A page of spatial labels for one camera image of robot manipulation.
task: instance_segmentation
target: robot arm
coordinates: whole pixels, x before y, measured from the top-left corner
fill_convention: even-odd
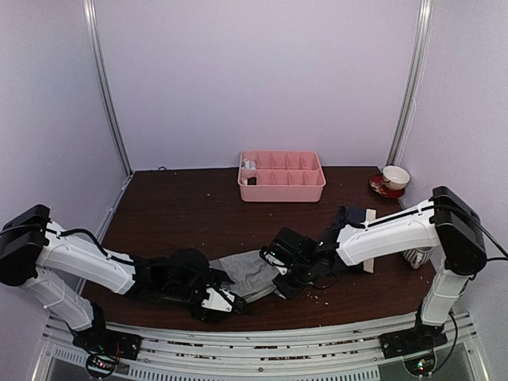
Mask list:
[[[329,273],[346,271],[371,258],[437,246],[444,250],[444,263],[421,304],[415,328],[408,333],[417,340],[408,344],[407,335],[397,333],[398,338],[404,337],[399,344],[388,337],[385,348],[396,348],[385,353],[391,357],[445,343],[442,327],[449,311],[470,276],[487,264],[478,214],[448,188],[434,189],[432,198],[400,213],[327,229],[319,241],[282,229],[260,255],[283,269],[274,284],[283,296],[294,298]]]
[[[86,233],[94,243],[77,237]],[[135,359],[140,338],[106,328],[100,306],[77,295],[52,269],[77,275],[127,298],[146,302],[181,302],[202,320],[211,314],[244,313],[246,303],[221,288],[232,282],[211,269],[195,249],[180,249],[168,258],[144,260],[105,250],[84,229],[64,231],[38,205],[7,223],[0,233],[0,283],[21,287],[45,309],[64,319],[75,345],[93,352]]]

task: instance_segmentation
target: dark brown tabletop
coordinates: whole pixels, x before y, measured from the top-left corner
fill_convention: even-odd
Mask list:
[[[194,247],[210,260],[268,245],[282,227],[318,239],[339,206],[400,211],[368,185],[376,167],[325,167],[327,185],[318,203],[242,202],[237,169],[136,172],[103,242],[108,249],[144,258]],[[190,316],[186,306],[135,302],[88,282],[83,296],[97,302],[108,321],[151,328],[253,331],[337,325],[407,314],[417,309],[435,271],[410,268],[401,254],[375,260],[375,273],[345,272],[332,287],[302,292],[293,301],[269,295],[249,315],[217,324]]]

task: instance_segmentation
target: gray cloth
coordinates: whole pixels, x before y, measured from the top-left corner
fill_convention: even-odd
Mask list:
[[[210,267],[225,271],[234,284],[223,283],[226,290],[241,296],[247,303],[261,299],[275,290],[273,279],[279,274],[260,258],[260,251],[242,252],[210,261]]]

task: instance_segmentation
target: teacup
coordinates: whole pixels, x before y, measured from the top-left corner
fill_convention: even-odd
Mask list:
[[[383,168],[383,183],[388,189],[400,191],[406,187],[410,180],[410,174],[400,167],[388,165]]]

